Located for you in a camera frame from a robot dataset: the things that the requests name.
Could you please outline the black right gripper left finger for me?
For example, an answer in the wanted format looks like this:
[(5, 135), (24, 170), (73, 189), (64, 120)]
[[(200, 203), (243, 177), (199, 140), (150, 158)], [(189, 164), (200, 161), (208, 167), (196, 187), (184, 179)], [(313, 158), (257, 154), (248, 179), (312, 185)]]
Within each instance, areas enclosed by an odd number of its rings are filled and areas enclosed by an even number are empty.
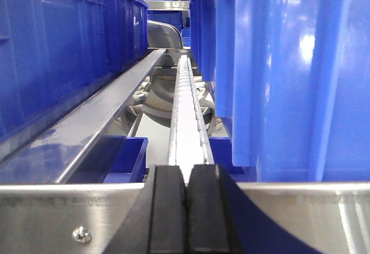
[(149, 170), (143, 189), (104, 253), (186, 253), (186, 197), (178, 166)]

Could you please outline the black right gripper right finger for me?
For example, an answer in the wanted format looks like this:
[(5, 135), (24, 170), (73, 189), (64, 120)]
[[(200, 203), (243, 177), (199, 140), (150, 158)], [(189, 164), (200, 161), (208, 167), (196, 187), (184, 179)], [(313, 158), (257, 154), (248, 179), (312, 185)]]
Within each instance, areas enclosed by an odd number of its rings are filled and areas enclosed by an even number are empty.
[(187, 186), (190, 253), (314, 253), (274, 222), (217, 165), (195, 165)]

